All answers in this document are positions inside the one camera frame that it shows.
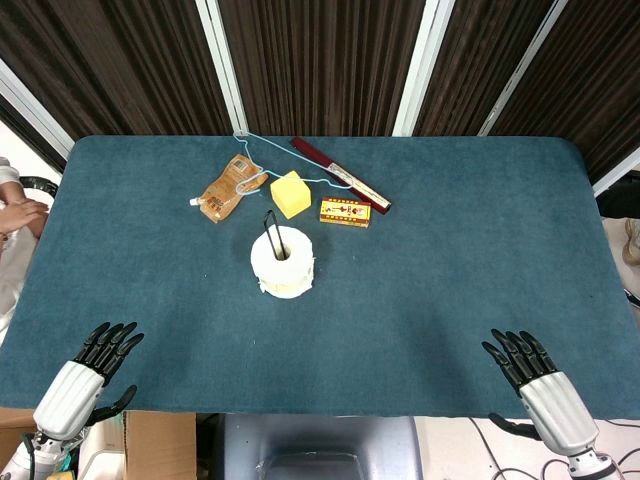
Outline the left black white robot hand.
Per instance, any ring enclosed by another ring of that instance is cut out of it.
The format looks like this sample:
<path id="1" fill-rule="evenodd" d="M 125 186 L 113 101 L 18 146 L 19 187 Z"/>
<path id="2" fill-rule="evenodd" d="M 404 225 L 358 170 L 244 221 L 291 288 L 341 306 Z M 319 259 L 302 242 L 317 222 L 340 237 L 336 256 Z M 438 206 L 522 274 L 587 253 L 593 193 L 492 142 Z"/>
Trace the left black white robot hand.
<path id="1" fill-rule="evenodd" d="M 78 353 L 59 370 L 34 411 L 38 431 L 56 441 L 70 441 L 81 431 L 110 419 L 129 405 L 137 387 L 129 386 L 113 404 L 97 403 L 130 351 L 143 339 L 137 324 L 105 322 L 85 339 Z"/>

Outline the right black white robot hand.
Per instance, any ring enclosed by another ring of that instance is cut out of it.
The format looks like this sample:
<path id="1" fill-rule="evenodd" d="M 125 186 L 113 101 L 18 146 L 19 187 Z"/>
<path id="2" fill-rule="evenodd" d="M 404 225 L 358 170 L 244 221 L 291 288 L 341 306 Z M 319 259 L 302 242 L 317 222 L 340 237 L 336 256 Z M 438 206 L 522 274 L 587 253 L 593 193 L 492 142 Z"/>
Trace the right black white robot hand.
<path id="1" fill-rule="evenodd" d="M 527 331 L 491 331 L 500 344 L 483 348 L 499 366 L 523 404 L 531 424 L 514 423 L 497 413 L 489 419 L 503 431 L 543 442 L 553 453 L 572 457 L 592 449 L 599 429 L 568 376 L 542 343 Z"/>

